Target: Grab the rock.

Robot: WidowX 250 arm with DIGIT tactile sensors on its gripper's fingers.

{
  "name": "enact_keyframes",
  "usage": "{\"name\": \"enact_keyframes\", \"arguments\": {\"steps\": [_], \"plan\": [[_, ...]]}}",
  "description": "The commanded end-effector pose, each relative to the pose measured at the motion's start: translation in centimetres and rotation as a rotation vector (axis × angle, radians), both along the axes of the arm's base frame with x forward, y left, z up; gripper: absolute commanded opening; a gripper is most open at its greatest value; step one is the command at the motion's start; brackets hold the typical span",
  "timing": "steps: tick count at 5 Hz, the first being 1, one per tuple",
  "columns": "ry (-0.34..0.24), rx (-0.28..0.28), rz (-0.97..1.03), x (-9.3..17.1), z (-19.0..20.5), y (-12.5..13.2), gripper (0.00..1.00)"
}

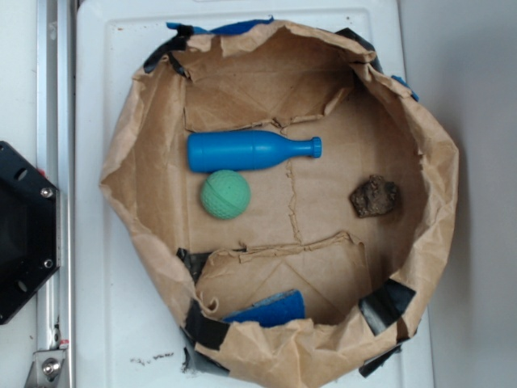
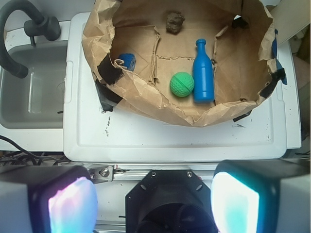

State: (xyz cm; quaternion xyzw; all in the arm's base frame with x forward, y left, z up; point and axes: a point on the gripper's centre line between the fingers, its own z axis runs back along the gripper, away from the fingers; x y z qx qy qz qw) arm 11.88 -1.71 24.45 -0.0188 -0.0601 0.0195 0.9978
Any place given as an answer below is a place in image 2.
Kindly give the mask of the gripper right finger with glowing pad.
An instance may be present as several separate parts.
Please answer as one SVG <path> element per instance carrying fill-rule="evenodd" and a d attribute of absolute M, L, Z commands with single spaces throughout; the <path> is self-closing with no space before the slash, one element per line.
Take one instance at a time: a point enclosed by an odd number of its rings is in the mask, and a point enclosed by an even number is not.
<path fill-rule="evenodd" d="M 214 172 L 211 207 L 222 233 L 309 233 L 309 159 L 223 160 Z"/>

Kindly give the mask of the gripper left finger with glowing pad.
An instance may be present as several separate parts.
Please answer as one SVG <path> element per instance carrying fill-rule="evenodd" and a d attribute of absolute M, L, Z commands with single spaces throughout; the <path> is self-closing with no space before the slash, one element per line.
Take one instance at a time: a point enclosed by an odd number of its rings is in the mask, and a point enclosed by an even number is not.
<path fill-rule="evenodd" d="M 83 166 L 3 166 L 2 233 L 91 233 L 98 197 Z"/>

